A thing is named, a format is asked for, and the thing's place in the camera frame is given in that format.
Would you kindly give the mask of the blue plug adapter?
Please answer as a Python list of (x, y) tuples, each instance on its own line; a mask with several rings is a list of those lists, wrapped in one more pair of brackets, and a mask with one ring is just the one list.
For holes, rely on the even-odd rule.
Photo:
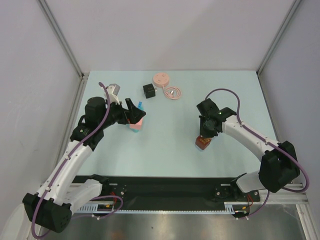
[(140, 101), (139, 103), (138, 103), (138, 109), (139, 110), (144, 110), (144, 106), (143, 106), (143, 103)]

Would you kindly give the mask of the pink cube adapter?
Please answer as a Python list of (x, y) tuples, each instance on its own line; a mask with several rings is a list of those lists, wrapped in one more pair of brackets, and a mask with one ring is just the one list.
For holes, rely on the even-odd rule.
[(130, 129), (138, 129), (138, 130), (141, 130), (142, 128), (142, 124), (143, 124), (143, 118), (141, 118), (137, 123), (133, 124), (129, 124), (129, 128)]

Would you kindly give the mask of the dark red cube adapter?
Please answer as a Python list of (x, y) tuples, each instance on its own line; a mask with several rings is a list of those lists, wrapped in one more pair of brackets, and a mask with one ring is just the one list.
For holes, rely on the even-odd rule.
[(200, 149), (200, 150), (205, 150), (210, 144), (211, 144), (212, 138), (205, 138), (201, 135), (199, 135), (196, 140), (195, 140), (195, 145)]

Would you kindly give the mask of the black cube adapter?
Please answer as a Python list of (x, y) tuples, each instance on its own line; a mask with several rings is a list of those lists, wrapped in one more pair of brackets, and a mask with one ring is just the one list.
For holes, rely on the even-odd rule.
[(150, 99), (156, 96), (156, 88), (152, 83), (142, 86), (143, 93), (146, 99)]

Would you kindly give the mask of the pink round power strip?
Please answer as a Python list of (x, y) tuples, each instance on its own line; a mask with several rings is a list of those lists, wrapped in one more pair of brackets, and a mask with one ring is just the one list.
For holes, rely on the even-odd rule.
[(162, 88), (170, 83), (170, 76), (165, 72), (158, 72), (153, 76), (152, 80), (156, 87)]

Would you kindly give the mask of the teal triangular power strip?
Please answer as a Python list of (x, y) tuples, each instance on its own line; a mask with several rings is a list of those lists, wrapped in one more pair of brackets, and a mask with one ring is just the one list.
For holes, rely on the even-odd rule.
[(139, 129), (134, 129), (134, 128), (130, 128), (131, 131), (133, 131), (134, 133), (138, 133), (140, 130)]

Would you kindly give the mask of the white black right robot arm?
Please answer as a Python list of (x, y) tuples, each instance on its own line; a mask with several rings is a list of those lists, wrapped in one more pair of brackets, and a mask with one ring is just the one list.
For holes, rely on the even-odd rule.
[(238, 114), (229, 107), (218, 108), (211, 100), (205, 99), (197, 106), (200, 113), (199, 135), (205, 139), (226, 134), (253, 153), (260, 161), (258, 171), (244, 173), (234, 179), (236, 185), (230, 188), (231, 196), (242, 201), (253, 190), (266, 189), (278, 192), (297, 178), (301, 171), (293, 162), (297, 159), (294, 146), (260, 135), (246, 126)]

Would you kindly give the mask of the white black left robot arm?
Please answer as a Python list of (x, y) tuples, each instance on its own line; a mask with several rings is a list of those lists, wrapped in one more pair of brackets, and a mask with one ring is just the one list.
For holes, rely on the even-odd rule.
[(102, 97), (92, 97), (87, 101), (85, 114), (73, 130), (58, 165), (35, 194), (27, 193), (22, 200), (34, 238), (40, 238), (35, 233), (36, 225), (60, 233), (67, 227), (72, 215), (87, 202), (97, 198), (115, 199), (108, 178), (97, 174), (91, 175), (76, 190), (69, 192), (68, 189), (85, 160), (104, 137), (104, 129), (115, 123), (136, 124), (146, 115), (130, 98), (126, 98), (125, 102), (127, 108)]

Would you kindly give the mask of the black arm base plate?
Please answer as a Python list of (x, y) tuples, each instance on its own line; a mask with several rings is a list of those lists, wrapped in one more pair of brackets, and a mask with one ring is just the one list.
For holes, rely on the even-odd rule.
[(219, 211), (226, 202), (259, 203), (257, 190), (243, 193), (232, 177), (102, 176), (101, 195), (115, 194), (123, 211)]

